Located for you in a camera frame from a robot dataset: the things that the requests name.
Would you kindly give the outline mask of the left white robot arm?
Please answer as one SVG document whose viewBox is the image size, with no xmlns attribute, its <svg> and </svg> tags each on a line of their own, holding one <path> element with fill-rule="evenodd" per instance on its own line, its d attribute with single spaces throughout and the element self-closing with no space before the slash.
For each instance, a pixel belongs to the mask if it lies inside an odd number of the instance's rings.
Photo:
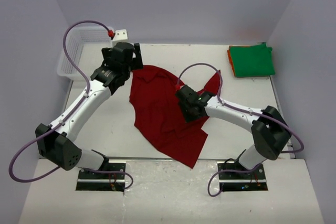
<svg viewBox="0 0 336 224">
<path fill-rule="evenodd" d="M 125 84 L 133 70 L 143 67 L 138 43 L 119 42 L 112 48 L 103 48 L 102 55 L 102 65 L 68 109 L 50 124 L 40 124 L 35 130 L 42 157 L 64 170 L 89 169 L 97 178 L 108 175 L 108 158 L 97 151 L 79 148 L 75 140 L 97 108 Z"/>
</svg>

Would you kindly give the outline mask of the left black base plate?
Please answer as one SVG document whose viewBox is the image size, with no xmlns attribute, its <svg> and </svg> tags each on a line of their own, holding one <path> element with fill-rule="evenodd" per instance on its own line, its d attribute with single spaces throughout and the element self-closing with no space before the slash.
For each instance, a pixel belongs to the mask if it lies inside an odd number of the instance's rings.
<svg viewBox="0 0 336 224">
<path fill-rule="evenodd" d="M 101 174 L 82 169 L 78 173 L 76 191 L 124 192 L 125 174 Z"/>
</svg>

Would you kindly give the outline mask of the white plastic basket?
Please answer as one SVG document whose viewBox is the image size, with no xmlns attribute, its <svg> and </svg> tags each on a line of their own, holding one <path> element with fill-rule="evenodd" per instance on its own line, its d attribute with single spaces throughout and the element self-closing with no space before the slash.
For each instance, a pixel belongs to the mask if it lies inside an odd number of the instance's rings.
<svg viewBox="0 0 336 224">
<path fill-rule="evenodd" d="M 110 37 L 101 26 L 79 26 L 73 28 L 66 38 L 66 49 L 70 59 L 87 76 L 101 66 L 103 56 L 101 49 L 110 47 Z M 60 53 L 57 74 L 71 81 L 84 81 L 84 77 L 69 62 L 64 51 Z"/>
</svg>

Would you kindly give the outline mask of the orange folded t shirt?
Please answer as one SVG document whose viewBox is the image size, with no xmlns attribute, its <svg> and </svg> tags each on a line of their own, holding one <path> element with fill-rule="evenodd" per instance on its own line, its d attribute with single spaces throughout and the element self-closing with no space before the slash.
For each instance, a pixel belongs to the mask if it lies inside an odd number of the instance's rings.
<svg viewBox="0 0 336 224">
<path fill-rule="evenodd" d="M 235 72 L 234 63 L 233 63 L 232 56 L 231 56 L 231 53 L 230 53 L 230 49 L 231 49 L 231 47 L 232 47 L 232 45 L 229 45 L 229 47 L 228 47 L 228 49 L 227 49 L 227 56 L 228 56 L 228 61 L 229 61 L 229 63 L 230 63 L 230 66 L 231 66 L 233 75 L 234 75 L 234 77 L 236 77 L 236 72 Z"/>
</svg>

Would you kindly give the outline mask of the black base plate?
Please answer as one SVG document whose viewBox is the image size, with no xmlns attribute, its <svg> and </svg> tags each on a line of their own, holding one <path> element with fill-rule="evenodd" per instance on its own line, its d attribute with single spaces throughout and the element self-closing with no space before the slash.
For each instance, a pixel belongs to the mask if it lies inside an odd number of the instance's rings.
<svg viewBox="0 0 336 224">
<path fill-rule="evenodd" d="M 78 173 L 76 191 L 124 192 L 125 174 L 101 174 L 82 169 Z"/>
<path fill-rule="evenodd" d="M 219 188 L 227 191 L 267 191 L 266 174 L 263 165 L 249 173 L 225 172 L 218 175 Z"/>
</svg>

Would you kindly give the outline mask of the red t shirt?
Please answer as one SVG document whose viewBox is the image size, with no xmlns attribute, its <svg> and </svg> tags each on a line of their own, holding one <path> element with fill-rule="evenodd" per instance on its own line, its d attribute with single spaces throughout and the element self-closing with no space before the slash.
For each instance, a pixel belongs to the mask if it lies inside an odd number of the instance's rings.
<svg viewBox="0 0 336 224">
<path fill-rule="evenodd" d="M 208 117 L 186 123 L 175 95 L 177 76 L 157 66 L 133 72 L 130 103 L 135 127 L 159 152 L 193 168 L 208 137 Z"/>
</svg>

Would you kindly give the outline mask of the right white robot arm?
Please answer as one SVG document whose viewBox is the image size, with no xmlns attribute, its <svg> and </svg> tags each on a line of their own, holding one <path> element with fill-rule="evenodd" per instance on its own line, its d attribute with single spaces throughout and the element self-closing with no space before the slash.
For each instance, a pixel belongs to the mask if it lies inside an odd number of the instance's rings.
<svg viewBox="0 0 336 224">
<path fill-rule="evenodd" d="M 276 160 L 292 136 L 288 125 L 273 106 L 249 108 L 228 102 L 208 91 L 198 94 L 187 85 L 178 89 L 175 95 L 185 122 L 207 116 L 237 125 L 252 134 L 253 145 L 235 161 L 234 172 L 239 178 L 248 177 L 265 160 Z"/>
</svg>

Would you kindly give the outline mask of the green folded t shirt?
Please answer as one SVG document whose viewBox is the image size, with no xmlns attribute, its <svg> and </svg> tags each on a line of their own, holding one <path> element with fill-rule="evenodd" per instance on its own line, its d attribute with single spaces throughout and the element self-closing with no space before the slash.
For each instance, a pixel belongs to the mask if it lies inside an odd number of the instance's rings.
<svg viewBox="0 0 336 224">
<path fill-rule="evenodd" d="M 266 43 L 232 46 L 230 49 L 236 78 L 267 77 L 275 74 L 272 47 Z"/>
</svg>

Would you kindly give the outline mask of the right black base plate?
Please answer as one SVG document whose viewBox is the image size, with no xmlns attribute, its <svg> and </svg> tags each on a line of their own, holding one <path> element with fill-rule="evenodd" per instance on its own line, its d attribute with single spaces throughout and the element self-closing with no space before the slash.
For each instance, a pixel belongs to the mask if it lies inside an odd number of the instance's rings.
<svg viewBox="0 0 336 224">
<path fill-rule="evenodd" d="M 219 188 L 227 191 L 267 191 L 266 174 L 263 165 L 249 173 L 225 172 L 218 175 Z"/>
</svg>

